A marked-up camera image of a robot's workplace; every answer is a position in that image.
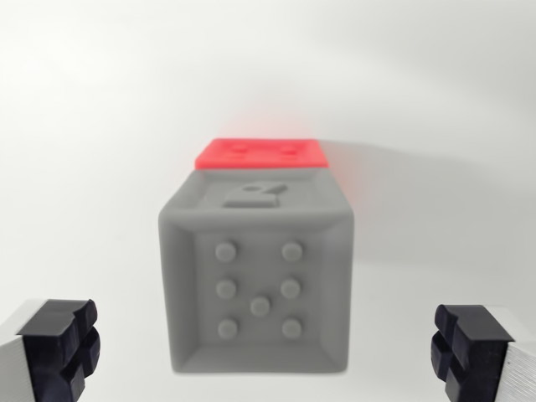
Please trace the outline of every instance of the key-shaped symbol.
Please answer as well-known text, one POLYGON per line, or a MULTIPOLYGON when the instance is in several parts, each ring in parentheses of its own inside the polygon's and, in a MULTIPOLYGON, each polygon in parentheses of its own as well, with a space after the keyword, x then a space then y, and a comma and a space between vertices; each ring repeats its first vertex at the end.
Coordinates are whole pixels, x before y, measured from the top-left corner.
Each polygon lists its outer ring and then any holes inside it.
POLYGON ((288 187, 281 182, 253 182, 231 190, 224 200, 226 208, 276 208, 278 195, 288 187))

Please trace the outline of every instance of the cube face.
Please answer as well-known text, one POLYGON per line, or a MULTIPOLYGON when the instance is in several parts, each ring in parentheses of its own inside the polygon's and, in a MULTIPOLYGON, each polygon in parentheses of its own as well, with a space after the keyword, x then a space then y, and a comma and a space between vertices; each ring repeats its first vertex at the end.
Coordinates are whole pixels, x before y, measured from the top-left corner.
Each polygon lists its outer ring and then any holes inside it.
POLYGON ((195 160, 197 169, 327 168, 316 140, 216 138, 195 160))
POLYGON ((345 369, 353 214, 327 169, 195 171, 159 224, 176 371, 345 369))

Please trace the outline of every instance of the red top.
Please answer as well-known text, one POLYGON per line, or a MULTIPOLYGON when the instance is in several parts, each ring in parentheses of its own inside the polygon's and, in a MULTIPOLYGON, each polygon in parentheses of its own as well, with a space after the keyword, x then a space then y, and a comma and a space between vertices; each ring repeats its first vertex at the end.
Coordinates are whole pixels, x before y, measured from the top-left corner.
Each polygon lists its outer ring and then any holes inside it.
POLYGON ((317 140, 216 138, 195 160, 196 169, 327 168, 317 140))

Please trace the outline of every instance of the white background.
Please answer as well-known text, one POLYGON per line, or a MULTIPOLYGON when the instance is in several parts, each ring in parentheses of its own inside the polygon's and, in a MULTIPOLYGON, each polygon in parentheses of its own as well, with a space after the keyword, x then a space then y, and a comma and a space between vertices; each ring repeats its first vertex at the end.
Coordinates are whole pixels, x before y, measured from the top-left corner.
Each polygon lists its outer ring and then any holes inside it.
POLYGON ((445 401, 438 304, 536 330, 535 20, 534 1, 0 0, 0 321, 93 298, 84 402, 445 401), (157 213, 221 135, 324 140, 356 214, 345 374, 172 374, 157 213))

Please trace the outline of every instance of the gray plastic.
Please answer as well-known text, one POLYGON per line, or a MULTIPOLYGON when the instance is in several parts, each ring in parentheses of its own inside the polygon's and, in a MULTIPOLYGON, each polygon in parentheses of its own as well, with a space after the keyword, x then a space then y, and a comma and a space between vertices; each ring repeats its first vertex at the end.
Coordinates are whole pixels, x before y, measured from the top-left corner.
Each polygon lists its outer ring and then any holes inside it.
POLYGON ((46 300, 28 300, 6 322, 0 323, 0 401, 35 402, 24 340, 17 332, 46 300))
POLYGON ((159 227, 175 371, 347 367, 353 213, 328 169, 194 171, 159 227))

